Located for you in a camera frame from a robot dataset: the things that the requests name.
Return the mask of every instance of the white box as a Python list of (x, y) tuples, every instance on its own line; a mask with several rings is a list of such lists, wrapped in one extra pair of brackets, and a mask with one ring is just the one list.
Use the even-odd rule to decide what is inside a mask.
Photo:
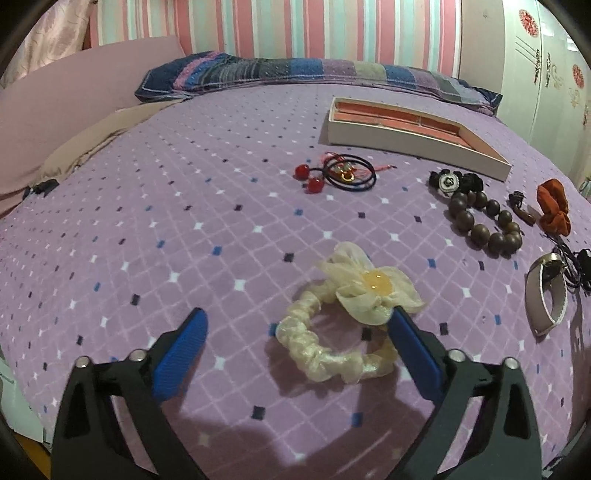
[[(343, 108), (342, 104), (344, 103), (354, 105), (350, 108), (359, 108), (366, 112), (358, 115), (343, 113), (340, 109)], [(385, 110), (391, 111), (392, 117), (367, 113), (371, 109), (382, 113)], [(371, 123), (343, 120), (342, 118), (346, 115), (358, 119), (364, 117)], [(405, 117), (418, 118), (418, 123), (407, 122)], [(400, 127), (393, 128), (385, 125), (387, 123), (392, 125), (395, 122)], [(438, 124), (442, 129), (433, 127)], [(433, 135), (440, 135), (443, 138), (455, 137), (458, 142), (468, 146), (419, 133), (421, 131), (429, 131)], [(500, 181), (505, 181), (511, 171), (510, 163), (499, 152), (464, 125), (430, 113), (386, 103), (333, 98), (329, 113), (328, 139), (330, 143), (337, 145), (376, 148), (440, 161)]]

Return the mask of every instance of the beige blanket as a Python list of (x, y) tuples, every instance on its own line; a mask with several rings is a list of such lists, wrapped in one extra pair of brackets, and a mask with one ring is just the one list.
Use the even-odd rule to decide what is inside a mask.
[(117, 136), (144, 122), (160, 110), (181, 101), (170, 100), (168, 102), (144, 103), (117, 110), (100, 122), (83, 130), (61, 147), (58, 147), (45, 160), (30, 186), (50, 179), (56, 179), (60, 183), (63, 182), (74, 171), (75, 167), (84, 164), (92, 155), (108, 145)]

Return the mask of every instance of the white watch strap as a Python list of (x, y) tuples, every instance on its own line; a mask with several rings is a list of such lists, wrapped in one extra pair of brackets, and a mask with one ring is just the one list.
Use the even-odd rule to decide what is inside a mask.
[(552, 310), (548, 311), (542, 285), (543, 269), (544, 264), (538, 264), (528, 273), (525, 281), (525, 309), (534, 332), (538, 336), (546, 335), (562, 322), (568, 302), (564, 275), (557, 275), (550, 281)]

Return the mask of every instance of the purple bedsheet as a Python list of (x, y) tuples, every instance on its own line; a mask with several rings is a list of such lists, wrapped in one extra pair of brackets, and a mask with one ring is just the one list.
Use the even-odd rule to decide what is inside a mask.
[[(307, 382), (272, 337), (273, 324), (337, 241), (359, 244), (376, 266), (401, 268), (427, 308), (419, 327), (446, 347), (499, 362), (516, 356), (534, 399), (544, 462), (564, 446), (588, 405), (584, 355), (589, 299), (569, 297), (567, 321), (542, 342), (524, 310), (524, 275), (551, 248), (537, 226), (510, 260), (471, 249), (426, 188), (441, 164), (353, 148), (395, 164), (376, 187), (327, 186), (306, 195), (291, 177), (316, 163), (333, 96), (384, 101), (464, 123), (512, 164), (489, 197), (565, 185), (573, 250), (588, 246), (591, 206), (541, 154), (494, 118), (430, 98), (341, 85), (230, 90), (170, 107), (123, 134), (48, 197), (31, 197), (0, 221), (0, 344), (26, 398), (53, 431), (64, 383), (81, 354), (123, 358), (175, 328), (194, 306), (210, 334), (184, 394), (164, 404), (180, 439), (212, 480), (384, 478), (431, 405), (403, 365), (384, 378)], [(347, 151), (346, 147), (330, 147)], [(478, 213), (477, 221), (493, 227)], [(139, 295), (137, 305), (132, 296)], [(337, 309), (315, 323), (337, 349), (363, 345)], [(373, 344), (379, 332), (373, 332)], [(475, 420), (472, 407), (449, 461)], [(129, 418), (122, 413), (124, 423)], [(146, 459), (131, 437), (132, 450)]]

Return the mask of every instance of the pink curtain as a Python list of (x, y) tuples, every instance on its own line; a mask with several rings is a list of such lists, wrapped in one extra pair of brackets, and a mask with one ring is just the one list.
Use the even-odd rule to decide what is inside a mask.
[(92, 0), (59, 0), (37, 22), (12, 58), (0, 85), (6, 88), (52, 61), (82, 49)]

